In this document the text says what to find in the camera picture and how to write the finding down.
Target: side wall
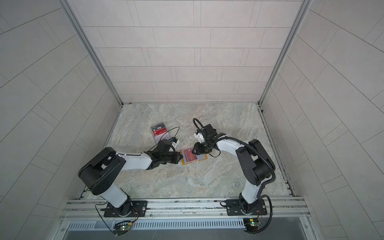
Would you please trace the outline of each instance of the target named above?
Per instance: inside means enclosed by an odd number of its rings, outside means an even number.
[[[55,0],[0,1],[0,238],[43,238],[119,104]]]
[[[383,30],[383,1],[314,0],[262,106],[330,240],[384,237]]]
[[[301,5],[68,2],[125,103],[258,101]]]

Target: gray marble surface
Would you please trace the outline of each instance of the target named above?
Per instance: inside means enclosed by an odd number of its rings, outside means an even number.
[[[263,193],[288,195],[254,103],[127,104],[108,146],[126,153],[147,151],[155,144],[150,127],[164,122],[167,129],[180,126],[177,134],[180,144],[176,150],[193,147],[196,142],[193,118],[203,125],[211,124],[218,133],[243,141],[258,139],[276,166],[276,180],[266,185]],[[217,154],[218,151],[213,150],[212,155]],[[152,170],[123,171],[115,183],[132,198],[169,198],[238,196],[245,181],[237,157],[222,152],[217,158],[208,155],[207,160],[187,165],[180,161],[179,164],[160,164]]]

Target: marble floor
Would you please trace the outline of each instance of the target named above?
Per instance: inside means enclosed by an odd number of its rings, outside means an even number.
[[[211,124],[218,133],[243,141],[258,139],[276,166],[276,180],[266,185],[263,193],[288,195],[254,103],[126,104],[108,146],[126,153],[147,151],[155,144],[150,127],[164,122],[167,129],[180,126],[177,134],[180,144],[176,150],[193,147],[196,142],[193,118],[203,125]],[[174,136],[175,130],[169,132],[170,136]],[[217,154],[216,150],[212,152],[214,156]],[[245,181],[237,157],[222,152],[217,158],[208,155],[207,160],[187,165],[180,161],[179,164],[160,164],[152,170],[123,171],[115,183],[132,198],[237,197]]]

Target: black mounting plate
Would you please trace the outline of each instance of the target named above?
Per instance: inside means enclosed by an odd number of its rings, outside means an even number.
[[[147,210],[148,201],[132,201],[133,207],[139,211],[139,217],[144,217]],[[128,215],[123,217],[136,217],[134,211],[130,211]],[[107,207],[104,209],[104,217],[122,217],[119,215],[118,209],[113,207],[111,203],[108,202]]]
[[[228,199],[225,200],[225,203],[227,206],[227,214],[228,216],[247,216],[248,214],[244,214],[241,211],[239,200],[238,199]],[[260,215],[267,215],[266,208],[263,208],[265,206],[264,200],[259,199],[258,203],[255,206],[255,209],[259,210]],[[251,215],[259,215],[259,212],[255,210]]]

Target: work surface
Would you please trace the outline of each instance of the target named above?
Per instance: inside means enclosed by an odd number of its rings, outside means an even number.
[[[288,195],[279,166],[272,152],[262,120],[254,103],[128,104],[124,105],[108,146],[125,153],[149,150],[155,142],[151,126],[164,122],[167,129],[179,126],[176,150],[193,147],[197,141],[192,119],[211,124],[217,132],[242,141],[259,140],[276,166],[275,182],[263,194]],[[169,132],[174,136],[176,129]],[[183,165],[160,164],[152,170],[121,172],[115,183],[131,198],[227,197],[239,196],[245,177],[237,157],[222,152],[217,158]]]

